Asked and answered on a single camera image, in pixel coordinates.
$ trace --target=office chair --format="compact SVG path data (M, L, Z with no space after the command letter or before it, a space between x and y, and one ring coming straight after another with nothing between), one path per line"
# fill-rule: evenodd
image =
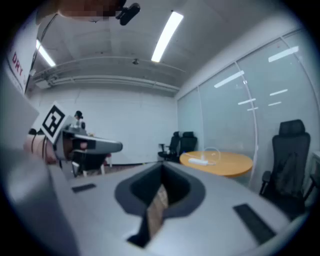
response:
M197 145L197 137L194 136L193 131L186 131L183 133L180 139L180 150L179 154L176 157L173 157L171 160L176 163L180 163L180 156L183 153L194 151Z
M310 135L301 120L282 122L279 134L272 139L272 173L265 171L262 177L260 195L278 206L291 220L305 211L302 185L309 146Z
M179 136L179 132L176 131L173 133L173 137L171 138L171 142L169 146L165 146L165 144L159 144L162 148L162 152L158 152L158 156L161 158L164 158L164 160L170 160L173 157L177 156L177 148L180 142L180 136ZM169 148L170 152L167 153L165 151L165 147Z

